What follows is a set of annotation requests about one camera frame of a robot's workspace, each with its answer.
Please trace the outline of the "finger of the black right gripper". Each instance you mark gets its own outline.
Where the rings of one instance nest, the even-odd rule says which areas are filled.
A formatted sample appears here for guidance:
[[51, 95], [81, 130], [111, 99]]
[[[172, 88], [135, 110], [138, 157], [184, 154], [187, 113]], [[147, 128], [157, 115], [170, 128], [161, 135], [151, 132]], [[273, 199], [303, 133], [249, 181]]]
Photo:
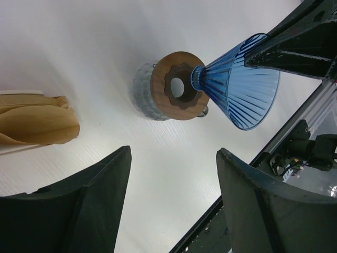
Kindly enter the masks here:
[[336, 80], [336, 0], [303, 1], [245, 58], [245, 65]]

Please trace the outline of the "orange coffee filter box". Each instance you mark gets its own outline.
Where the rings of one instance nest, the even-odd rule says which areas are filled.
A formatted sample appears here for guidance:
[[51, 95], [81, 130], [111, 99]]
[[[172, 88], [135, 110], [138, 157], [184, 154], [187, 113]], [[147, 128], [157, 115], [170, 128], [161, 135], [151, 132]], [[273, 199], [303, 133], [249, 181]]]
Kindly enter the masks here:
[[39, 90], [1, 91], [1, 155], [40, 148], [47, 143], [45, 109], [52, 101]]

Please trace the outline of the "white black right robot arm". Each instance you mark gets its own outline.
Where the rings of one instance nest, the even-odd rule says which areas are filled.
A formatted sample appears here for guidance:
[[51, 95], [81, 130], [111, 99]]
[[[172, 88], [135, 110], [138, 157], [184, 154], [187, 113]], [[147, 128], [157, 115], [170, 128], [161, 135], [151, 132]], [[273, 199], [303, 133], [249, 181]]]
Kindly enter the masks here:
[[336, 102], [336, 1], [303, 1], [247, 56], [245, 65], [321, 81], [252, 166], [274, 177], [302, 166], [336, 168], [336, 135], [310, 138], [312, 125]]

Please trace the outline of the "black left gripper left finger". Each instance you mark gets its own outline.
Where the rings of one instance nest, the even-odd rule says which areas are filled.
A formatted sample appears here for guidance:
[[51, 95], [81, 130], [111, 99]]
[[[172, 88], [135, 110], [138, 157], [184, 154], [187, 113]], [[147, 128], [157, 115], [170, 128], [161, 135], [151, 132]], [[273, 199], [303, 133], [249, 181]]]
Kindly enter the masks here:
[[1, 252], [113, 252], [130, 170], [123, 146], [35, 192], [1, 197]]

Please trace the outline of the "blue plastic coffee dripper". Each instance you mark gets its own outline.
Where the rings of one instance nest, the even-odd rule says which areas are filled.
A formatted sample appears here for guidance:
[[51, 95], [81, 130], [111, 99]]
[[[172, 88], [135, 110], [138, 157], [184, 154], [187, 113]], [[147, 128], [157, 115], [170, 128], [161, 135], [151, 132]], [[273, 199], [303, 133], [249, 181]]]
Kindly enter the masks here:
[[246, 67], [246, 56], [267, 39], [257, 33], [207, 66], [196, 66], [191, 85], [203, 91], [239, 129], [256, 128], [269, 113], [280, 82], [280, 71]]

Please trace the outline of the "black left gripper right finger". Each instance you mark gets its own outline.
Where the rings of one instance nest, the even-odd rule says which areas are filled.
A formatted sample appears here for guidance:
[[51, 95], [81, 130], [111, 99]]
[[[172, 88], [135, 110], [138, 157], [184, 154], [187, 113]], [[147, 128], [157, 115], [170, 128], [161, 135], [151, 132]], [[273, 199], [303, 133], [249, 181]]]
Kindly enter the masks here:
[[225, 148], [216, 154], [233, 252], [336, 252], [336, 199], [284, 183]]

